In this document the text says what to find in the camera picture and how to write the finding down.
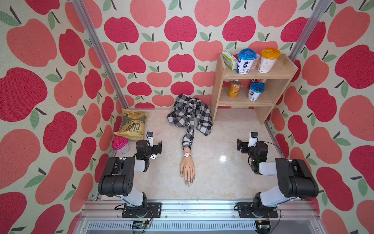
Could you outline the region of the rose gold wrist watch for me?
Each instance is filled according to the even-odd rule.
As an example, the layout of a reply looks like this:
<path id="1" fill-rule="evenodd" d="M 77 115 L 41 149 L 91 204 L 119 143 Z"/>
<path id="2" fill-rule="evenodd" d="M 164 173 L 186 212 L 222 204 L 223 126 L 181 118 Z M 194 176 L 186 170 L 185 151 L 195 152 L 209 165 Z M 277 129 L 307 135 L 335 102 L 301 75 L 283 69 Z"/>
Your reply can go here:
<path id="1" fill-rule="evenodd" d="M 183 158 L 189 158 L 189 157 L 192 157 L 191 153 L 184 153 L 183 154 Z"/>

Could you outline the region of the mannequin hand and forearm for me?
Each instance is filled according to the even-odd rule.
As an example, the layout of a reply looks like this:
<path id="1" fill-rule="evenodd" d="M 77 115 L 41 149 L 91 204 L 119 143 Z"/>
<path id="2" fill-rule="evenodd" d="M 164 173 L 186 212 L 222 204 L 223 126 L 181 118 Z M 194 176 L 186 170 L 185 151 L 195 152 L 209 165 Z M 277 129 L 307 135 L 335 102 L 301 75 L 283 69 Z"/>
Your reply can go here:
<path id="1" fill-rule="evenodd" d="M 191 149 L 186 147 L 183 149 L 184 153 L 191 153 Z M 184 182 L 186 185 L 191 186 L 195 180 L 195 167 L 193 158 L 183 158 L 180 164 L 180 174 L 184 178 Z"/>

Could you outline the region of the black white plaid shirt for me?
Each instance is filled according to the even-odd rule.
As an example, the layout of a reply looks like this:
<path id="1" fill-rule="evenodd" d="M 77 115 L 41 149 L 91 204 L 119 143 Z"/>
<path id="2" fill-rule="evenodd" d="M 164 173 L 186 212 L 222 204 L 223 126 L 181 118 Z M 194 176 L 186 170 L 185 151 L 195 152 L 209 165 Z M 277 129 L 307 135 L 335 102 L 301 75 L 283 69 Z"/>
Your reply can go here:
<path id="1" fill-rule="evenodd" d="M 175 99 L 167 119 L 175 126 L 187 129 L 182 138 L 183 148 L 191 148 L 195 129 L 205 136 L 208 136 L 213 129 L 209 107 L 200 99 L 187 95 L 179 95 Z"/>

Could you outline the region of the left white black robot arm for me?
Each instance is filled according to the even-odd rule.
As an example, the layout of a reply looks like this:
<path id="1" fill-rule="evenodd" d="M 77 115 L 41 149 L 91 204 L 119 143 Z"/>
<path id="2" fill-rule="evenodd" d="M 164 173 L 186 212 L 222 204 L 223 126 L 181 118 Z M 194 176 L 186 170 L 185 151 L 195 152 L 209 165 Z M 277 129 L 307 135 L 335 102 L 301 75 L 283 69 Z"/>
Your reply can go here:
<path id="1" fill-rule="evenodd" d="M 162 142 L 157 145 L 142 139 L 136 142 L 136 153 L 133 157 L 109 158 L 98 184 L 98 192 L 108 197 L 118 197 L 125 202 L 123 210 L 139 213 L 148 212 L 147 196 L 134 187 L 134 173 L 146 172 L 150 158 L 162 153 Z"/>

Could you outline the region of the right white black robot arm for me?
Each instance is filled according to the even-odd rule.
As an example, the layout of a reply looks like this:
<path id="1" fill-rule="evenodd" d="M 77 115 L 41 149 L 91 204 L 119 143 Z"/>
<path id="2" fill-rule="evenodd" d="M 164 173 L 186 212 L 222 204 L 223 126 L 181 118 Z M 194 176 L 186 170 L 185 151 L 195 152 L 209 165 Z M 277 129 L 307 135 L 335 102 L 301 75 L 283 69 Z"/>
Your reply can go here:
<path id="1" fill-rule="evenodd" d="M 256 217 L 271 214 L 279 204 L 293 199 L 315 198 L 319 189 L 309 167 L 303 160 L 276 158 L 267 162 L 268 145 L 255 139 L 250 142 L 237 140 L 237 150 L 248 154 L 252 172 L 263 176 L 276 176 L 278 185 L 266 192 L 258 192 L 249 204 L 238 204 L 240 212 Z"/>

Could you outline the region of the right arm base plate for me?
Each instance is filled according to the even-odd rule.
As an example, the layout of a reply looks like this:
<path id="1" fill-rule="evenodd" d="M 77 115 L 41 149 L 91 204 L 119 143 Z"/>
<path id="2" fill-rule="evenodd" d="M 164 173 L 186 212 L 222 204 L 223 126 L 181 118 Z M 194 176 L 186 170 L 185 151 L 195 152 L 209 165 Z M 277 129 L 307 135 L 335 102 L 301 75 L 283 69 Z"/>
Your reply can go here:
<path id="1" fill-rule="evenodd" d="M 276 208 L 265 207 L 254 202 L 239 202 L 233 209 L 238 212 L 240 218 L 268 219 L 279 217 Z"/>

